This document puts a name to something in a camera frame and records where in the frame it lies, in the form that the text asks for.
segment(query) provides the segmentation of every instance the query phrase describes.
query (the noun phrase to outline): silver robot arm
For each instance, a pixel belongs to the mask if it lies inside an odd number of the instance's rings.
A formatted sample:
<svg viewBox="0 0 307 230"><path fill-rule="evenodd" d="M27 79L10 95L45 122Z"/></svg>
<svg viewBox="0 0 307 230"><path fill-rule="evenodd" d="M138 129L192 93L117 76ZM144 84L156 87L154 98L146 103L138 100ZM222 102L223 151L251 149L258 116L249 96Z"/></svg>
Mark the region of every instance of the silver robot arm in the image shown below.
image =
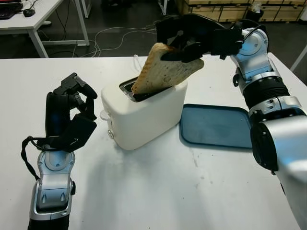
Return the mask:
<svg viewBox="0 0 307 230"><path fill-rule="evenodd" d="M243 30L244 37L253 29ZM297 223L307 229L307 114L282 83L267 49L264 31L250 34L231 56L237 66L234 84L249 107L256 161L277 175Z"/></svg>
<svg viewBox="0 0 307 230"><path fill-rule="evenodd" d="M84 102L79 92L86 96ZM22 159L36 183L32 192L28 230L67 230L72 196L76 184L71 179L75 163L73 151L84 146L96 128L95 91L76 73L48 93L46 99L46 137L27 137L22 143ZM80 113L71 120L70 110ZM25 148L31 142L41 150L37 159L38 176L28 162Z"/></svg>
<svg viewBox="0 0 307 230"><path fill-rule="evenodd" d="M195 14L156 27L158 42L168 44L175 37L169 45L178 49L161 60L190 62L210 53L234 61L233 83L249 108L254 158L277 175L297 223L307 229L307 113L267 56L265 27L242 20L228 29Z"/></svg>

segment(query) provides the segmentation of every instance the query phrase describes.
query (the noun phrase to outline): table surface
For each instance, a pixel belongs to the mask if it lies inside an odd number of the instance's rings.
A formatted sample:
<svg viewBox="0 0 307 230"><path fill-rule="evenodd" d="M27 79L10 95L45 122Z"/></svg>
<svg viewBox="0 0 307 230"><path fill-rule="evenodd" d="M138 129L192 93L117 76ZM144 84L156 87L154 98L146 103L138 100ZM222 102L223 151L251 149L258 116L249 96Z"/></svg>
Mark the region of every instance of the table surface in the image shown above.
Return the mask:
<svg viewBox="0 0 307 230"><path fill-rule="evenodd" d="M269 54L292 95L307 107L306 86ZM185 103L247 109L232 85L235 65L204 56L205 67L189 78ZM112 81L138 75L132 57L2 59L0 120L0 229L28 224L33 176L20 157L28 135L43 137L46 94L72 72L98 93ZM101 99L95 113L102 110ZM70 230L298 230L276 176L250 150L186 146L178 126L143 147L126 151L98 127L77 150L71 177L77 184ZM27 148L36 166L39 155Z"/></svg>
<svg viewBox="0 0 307 230"><path fill-rule="evenodd" d="M35 14L31 17L24 17L23 13L18 13L7 20L0 20L1 30L21 30L33 29L41 24L63 0L38 0L35 5ZM24 9L31 5L30 1L23 2Z"/></svg>

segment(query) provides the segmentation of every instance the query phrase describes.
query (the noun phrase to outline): plastic tray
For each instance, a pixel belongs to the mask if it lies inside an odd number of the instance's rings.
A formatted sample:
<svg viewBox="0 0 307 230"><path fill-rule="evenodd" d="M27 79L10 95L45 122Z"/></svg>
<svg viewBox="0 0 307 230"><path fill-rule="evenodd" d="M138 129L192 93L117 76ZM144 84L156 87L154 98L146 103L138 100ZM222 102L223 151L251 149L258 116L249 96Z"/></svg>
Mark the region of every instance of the plastic tray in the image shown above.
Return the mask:
<svg viewBox="0 0 307 230"><path fill-rule="evenodd" d="M180 133L188 143L250 149L250 128L248 113L242 108L183 106Z"/></svg>

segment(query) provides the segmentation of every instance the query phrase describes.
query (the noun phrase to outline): keyboard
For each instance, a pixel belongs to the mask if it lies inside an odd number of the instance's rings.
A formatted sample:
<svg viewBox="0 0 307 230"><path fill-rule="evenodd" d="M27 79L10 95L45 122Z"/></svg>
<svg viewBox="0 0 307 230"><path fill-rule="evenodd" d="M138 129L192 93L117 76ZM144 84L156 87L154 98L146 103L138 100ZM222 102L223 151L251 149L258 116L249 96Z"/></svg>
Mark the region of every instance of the keyboard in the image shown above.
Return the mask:
<svg viewBox="0 0 307 230"><path fill-rule="evenodd" d="M13 7L4 7L0 9L0 20L10 19L16 14L16 9Z"/></svg>
<svg viewBox="0 0 307 230"><path fill-rule="evenodd" d="M23 4L21 2L3 3L0 0L0 20L13 17L16 13L21 12Z"/></svg>

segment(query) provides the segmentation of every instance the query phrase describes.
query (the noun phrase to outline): toast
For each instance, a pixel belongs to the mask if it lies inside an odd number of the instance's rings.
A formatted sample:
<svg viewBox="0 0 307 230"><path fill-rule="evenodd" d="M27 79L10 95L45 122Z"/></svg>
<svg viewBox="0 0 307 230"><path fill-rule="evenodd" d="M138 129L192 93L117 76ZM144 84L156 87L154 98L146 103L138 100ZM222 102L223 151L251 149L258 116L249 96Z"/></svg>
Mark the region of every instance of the toast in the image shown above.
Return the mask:
<svg viewBox="0 0 307 230"><path fill-rule="evenodd" d="M178 85L204 66L201 59L189 63L160 60L165 53L175 51L175 48L163 43L154 44L138 79L132 87L132 92L134 94L151 93Z"/></svg>

